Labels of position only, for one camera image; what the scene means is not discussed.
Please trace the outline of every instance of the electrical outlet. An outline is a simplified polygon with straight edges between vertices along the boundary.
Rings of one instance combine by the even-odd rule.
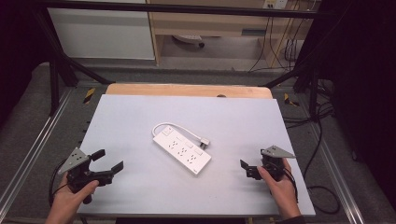
[[[211,160],[209,154],[169,125],[153,140],[195,175],[198,175]]]
[[[285,9],[288,0],[276,0],[274,9]]]
[[[264,5],[262,5],[262,8],[274,9],[275,4],[276,4],[276,0],[265,0]]]

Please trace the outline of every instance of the hand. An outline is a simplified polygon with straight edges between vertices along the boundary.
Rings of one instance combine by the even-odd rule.
[[[285,164],[285,168],[291,173],[291,167],[285,158],[283,159],[283,163]],[[268,188],[270,188],[282,218],[289,219],[300,216],[301,213],[294,194],[294,187],[290,180],[283,175],[282,178],[276,182],[264,168],[258,166],[257,169],[262,179],[265,180]]]
[[[67,184],[66,175],[67,174],[64,174],[61,184],[59,185],[60,187]],[[73,223],[79,205],[85,197],[95,192],[98,185],[99,181],[93,180],[76,194],[73,193],[67,185],[59,189],[55,194],[55,199],[49,211],[46,224]]]

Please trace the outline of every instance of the table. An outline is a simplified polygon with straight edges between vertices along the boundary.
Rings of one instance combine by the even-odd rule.
[[[209,97],[219,94],[230,98]],[[255,87],[110,85],[97,106],[81,150],[86,154],[106,150],[105,157],[92,163],[93,171],[108,170],[122,160],[125,168],[112,185],[98,188],[92,203],[82,205],[78,212],[99,217],[277,214],[266,185],[246,178],[239,165],[240,159],[260,164],[260,148],[271,145],[293,153],[277,102],[271,98],[268,89]],[[211,140],[206,152],[212,160],[198,176],[152,141],[151,129],[162,121],[182,124]],[[290,165],[302,214],[313,216],[315,211],[297,160],[290,160]]]

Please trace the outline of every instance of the white power strip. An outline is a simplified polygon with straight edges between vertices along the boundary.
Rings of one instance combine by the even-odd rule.
[[[195,175],[198,175],[211,159],[209,154],[169,125],[153,140]]]

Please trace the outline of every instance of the gray carpet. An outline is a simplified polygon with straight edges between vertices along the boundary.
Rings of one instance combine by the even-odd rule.
[[[190,83],[190,84],[221,84],[221,85],[247,85],[257,86],[273,79],[276,74],[269,73],[243,73],[243,72],[213,72],[213,71],[184,71],[184,70],[144,70],[144,69],[95,69],[103,77],[117,80],[118,82],[155,82],[155,83]],[[50,135],[40,156],[23,184],[20,193],[10,207],[7,217],[33,217],[45,218],[49,211],[47,201],[50,175],[54,167],[70,152],[79,146],[79,141],[84,137],[84,130],[89,126],[100,95],[105,93],[106,86],[97,86],[91,101],[82,103],[87,93],[91,80],[83,75],[80,85],[73,89],[69,103],[63,115]],[[293,80],[282,83],[279,88],[273,89],[274,97],[279,102],[283,116],[302,118],[304,111],[300,106],[284,104],[284,92],[290,94],[290,99],[298,98],[288,88]],[[35,141],[41,128],[44,126],[50,112],[48,69],[38,68],[28,91],[23,95],[15,107],[5,126],[1,128],[0,135],[0,164],[2,174],[0,177],[0,190],[3,192],[7,183],[17,172],[24,156]],[[364,163],[354,162],[351,159],[349,146],[340,130],[336,118],[327,117],[322,121],[323,133],[330,145],[338,165],[340,166],[346,182],[349,185],[354,199],[367,223],[388,222],[396,223],[394,210],[389,206],[387,199],[374,182]],[[290,141],[298,157],[300,168],[303,170],[316,146],[316,139],[309,125],[288,130]],[[334,190],[323,160],[318,154],[307,173],[307,186],[321,185]],[[311,194],[312,201],[326,210],[332,210],[335,202],[332,196],[321,190],[314,190]],[[264,223],[268,218],[254,218],[255,223]],[[347,215],[343,208],[335,215],[326,215],[317,211],[315,217],[308,217],[310,223],[348,223]]]

